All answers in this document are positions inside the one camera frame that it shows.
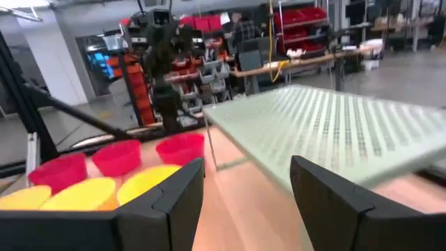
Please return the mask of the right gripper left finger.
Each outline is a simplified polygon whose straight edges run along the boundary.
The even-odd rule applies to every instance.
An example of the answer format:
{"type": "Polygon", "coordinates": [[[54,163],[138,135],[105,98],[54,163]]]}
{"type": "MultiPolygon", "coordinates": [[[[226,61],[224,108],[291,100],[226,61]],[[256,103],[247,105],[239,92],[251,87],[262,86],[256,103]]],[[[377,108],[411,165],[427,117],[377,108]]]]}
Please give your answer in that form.
{"type": "Polygon", "coordinates": [[[191,250],[203,204],[196,158],[113,211],[2,211],[2,250],[191,250]]]}

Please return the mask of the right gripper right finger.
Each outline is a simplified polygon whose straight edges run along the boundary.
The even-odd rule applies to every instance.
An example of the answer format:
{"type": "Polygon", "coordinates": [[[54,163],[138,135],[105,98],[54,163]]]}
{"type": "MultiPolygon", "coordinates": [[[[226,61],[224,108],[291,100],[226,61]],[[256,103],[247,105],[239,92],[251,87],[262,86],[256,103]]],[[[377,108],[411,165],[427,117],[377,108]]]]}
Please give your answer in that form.
{"type": "Polygon", "coordinates": [[[299,155],[290,180],[315,250],[445,249],[444,213],[421,213],[299,155]]]}

